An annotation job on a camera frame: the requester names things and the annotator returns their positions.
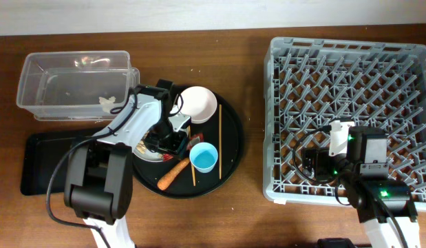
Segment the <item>red snack wrapper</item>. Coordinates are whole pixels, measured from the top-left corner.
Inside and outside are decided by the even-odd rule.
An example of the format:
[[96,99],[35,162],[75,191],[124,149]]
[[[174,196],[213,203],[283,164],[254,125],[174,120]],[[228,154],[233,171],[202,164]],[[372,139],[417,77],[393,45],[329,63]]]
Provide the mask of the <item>red snack wrapper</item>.
[[[195,145],[197,145],[198,143],[201,143],[201,142],[203,142],[203,141],[204,141],[204,135],[203,135],[203,133],[199,133],[199,134],[193,135],[193,136],[190,138],[190,141],[189,141],[189,143],[188,143],[188,145],[187,145],[187,151],[191,151],[191,149],[192,149]],[[164,154],[162,157],[163,157],[163,161],[164,161],[164,162],[170,161],[170,160],[172,160],[173,158],[175,158],[175,156],[170,155],[170,154]]]

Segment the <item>light blue cup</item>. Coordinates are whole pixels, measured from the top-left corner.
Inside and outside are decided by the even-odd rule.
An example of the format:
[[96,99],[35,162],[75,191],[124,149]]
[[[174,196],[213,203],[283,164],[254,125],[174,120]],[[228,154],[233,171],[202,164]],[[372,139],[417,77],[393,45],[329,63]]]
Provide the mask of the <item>light blue cup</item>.
[[194,145],[189,153],[191,164],[204,174],[213,170],[218,158],[219,154],[216,147],[206,142]]

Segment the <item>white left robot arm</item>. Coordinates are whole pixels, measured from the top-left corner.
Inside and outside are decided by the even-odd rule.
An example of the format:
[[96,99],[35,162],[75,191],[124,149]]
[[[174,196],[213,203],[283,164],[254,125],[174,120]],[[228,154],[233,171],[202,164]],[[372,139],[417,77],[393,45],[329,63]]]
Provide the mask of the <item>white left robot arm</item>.
[[48,216],[62,225],[90,229],[98,247],[134,247],[125,217],[133,192],[134,150],[144,143],[151,152],[184,157],[189,137],[183,129],[191,118],[172,111],[181,102],[171,81],[129,88],[125,104],[110,111],[114,120],[77,140],[54,169],[67,165],[64,203],[82,222],[57,218],[49,199]]

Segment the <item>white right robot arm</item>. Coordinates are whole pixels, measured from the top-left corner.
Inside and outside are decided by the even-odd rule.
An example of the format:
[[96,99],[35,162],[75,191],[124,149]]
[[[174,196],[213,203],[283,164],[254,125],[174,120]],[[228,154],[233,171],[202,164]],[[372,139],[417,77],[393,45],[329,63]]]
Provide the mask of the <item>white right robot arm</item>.
[[303,165],[322,176],[299,175],[312,183],[334,183],[346,191],[372,247],[420,247],[418,212],[406,183],[392,180],[387,162],[387,133],[377,127],[331,123],[328,148],[305,148]]

